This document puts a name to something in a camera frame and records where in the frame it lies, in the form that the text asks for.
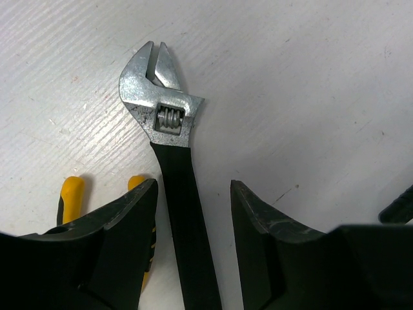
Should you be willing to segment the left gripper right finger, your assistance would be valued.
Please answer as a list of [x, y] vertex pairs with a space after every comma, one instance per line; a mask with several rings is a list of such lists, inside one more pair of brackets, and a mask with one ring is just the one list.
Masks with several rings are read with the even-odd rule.
[[230, 185], [245, 309], [411, 309], [412, 227], [323, 233]]

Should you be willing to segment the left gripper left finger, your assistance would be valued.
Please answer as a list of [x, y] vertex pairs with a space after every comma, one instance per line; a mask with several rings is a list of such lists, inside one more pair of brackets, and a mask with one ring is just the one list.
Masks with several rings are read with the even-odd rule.
[[158, 184], [44, 234], [1, 235], [2, 309], [137, 309]]

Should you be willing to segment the yellow long nose pliers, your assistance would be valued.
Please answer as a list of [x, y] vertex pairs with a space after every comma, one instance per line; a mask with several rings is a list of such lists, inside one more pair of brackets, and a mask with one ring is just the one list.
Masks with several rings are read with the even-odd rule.
[[[79, 176], [68, 177], [62, 187], [57, 210], [57, 226], [72, 222], [81, 216], [83, 196], [85, 193], [85, 180]], [[150, 256], [146, 265], [141, 290], [143, 291], [150, 278], [150, 270], [154, 260], [157, 242], [156, 222], [151, 234]]]

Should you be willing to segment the black handle adjustable wrench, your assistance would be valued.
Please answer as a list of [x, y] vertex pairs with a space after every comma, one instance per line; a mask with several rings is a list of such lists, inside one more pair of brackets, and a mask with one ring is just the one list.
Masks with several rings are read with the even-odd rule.
[[192, 166], [190, 133], [204, 98], [183, 91], [172, 55], [160, 43], [153, 78], [154, 42], [145, 43], [119, 78], [119, 97], [145, 131], [166, 194], [185, 309], [221, 309], [221, 297]]

